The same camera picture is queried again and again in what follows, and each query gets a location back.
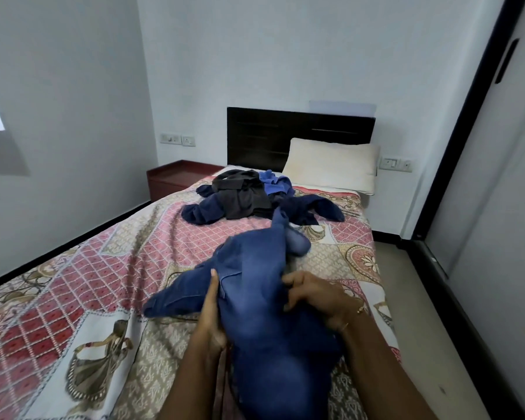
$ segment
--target person's left hand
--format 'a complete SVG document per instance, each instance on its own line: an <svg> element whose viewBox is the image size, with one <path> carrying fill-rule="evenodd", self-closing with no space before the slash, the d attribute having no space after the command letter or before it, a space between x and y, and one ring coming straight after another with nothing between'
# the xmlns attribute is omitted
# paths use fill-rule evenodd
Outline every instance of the person's left hand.
<svg viewBox="0 0 525 420"><path fill-rule="evenodd" d="M215 269L211 269L210 274L212 275L210 287L204 298L196 329L197 332L208 334L210 338L209 344L212 349L222 351L227 345L227 336L220 323L218 314L218 287L220 280Z"/></svg>

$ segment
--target pile of clothes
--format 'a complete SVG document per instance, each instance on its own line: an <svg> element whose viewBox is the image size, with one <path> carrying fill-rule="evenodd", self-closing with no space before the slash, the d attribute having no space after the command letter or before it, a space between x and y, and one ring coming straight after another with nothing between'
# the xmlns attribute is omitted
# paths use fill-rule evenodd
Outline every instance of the pile of clothes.
<svg viewBox="0 0 525 420"><path fill-rule="evenodd" d="M251 215L271 219L278 207L296 225L317 225L311 210L324 218L344 221L343 213L333 202L314 194L294 197L289 178L277 177L271 170L232 169L218 175L211 185L198 187L196 192L206 199L183 208L181 216L190 224L206 225L224 217L240 219Z"/></svg>
<svg viewBox="0 0 525 420"><path fill-rule="evenodd" d="M327 208L339 218L342 212L332 205L337 211ZM292 217L277 207L270 228L229 237L209 260L182 273L144 305L146 317L199 312L210 269L217 270L220 318L233 344L231 389L247 419L327 418L331 371L342 354L339 337L313 307L299 303L283 311L288 289L281 276L287 255L303 256L311 247L289 222Z"/></svg>

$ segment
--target forearm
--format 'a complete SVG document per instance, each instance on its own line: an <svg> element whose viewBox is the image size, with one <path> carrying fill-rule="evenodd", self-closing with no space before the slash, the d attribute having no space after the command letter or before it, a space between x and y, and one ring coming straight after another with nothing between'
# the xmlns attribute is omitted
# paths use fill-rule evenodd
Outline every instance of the forearm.
<svg viewBox="0 0 525 420"><path fill-rule="evenodd" d="M208 420L212 415L221 349L208 333L195 330L179 364L158 420Z"/></svg>
<svg viewBox="0 0 525 420"><path fill-rule="evenodd" d="M373 318L352 316L342 336L350 376L370 420L435 419Z"/></svg>

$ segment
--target nightstand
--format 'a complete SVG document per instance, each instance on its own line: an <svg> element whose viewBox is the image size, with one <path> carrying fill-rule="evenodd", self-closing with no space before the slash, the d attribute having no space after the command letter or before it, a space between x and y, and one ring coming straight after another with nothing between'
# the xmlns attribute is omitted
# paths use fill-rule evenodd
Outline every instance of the nightstand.
<svg viewBox="0 0 525 420"><path fill-rule="evenodd" d="M150 169L146 172L150 199L155 202L168 194L185 190L197 181L214 175L220 169L223 169L223 166L193 161L177 161Z"/></svg>

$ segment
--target person's right hand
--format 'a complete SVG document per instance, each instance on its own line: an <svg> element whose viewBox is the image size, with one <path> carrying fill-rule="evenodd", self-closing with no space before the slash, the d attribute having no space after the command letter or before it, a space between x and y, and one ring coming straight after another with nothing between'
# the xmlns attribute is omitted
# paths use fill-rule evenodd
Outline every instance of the person's right hand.
<svg viewBox="0 0 525 420"><path fill-rule="evenodd" d="M340 283L329 282L308 271L284 275L282 282L291 289L284 311L290 311L299 301L306 301L326 317L326 324L336 332L342 331L364 302L348 296Z"/></svg>

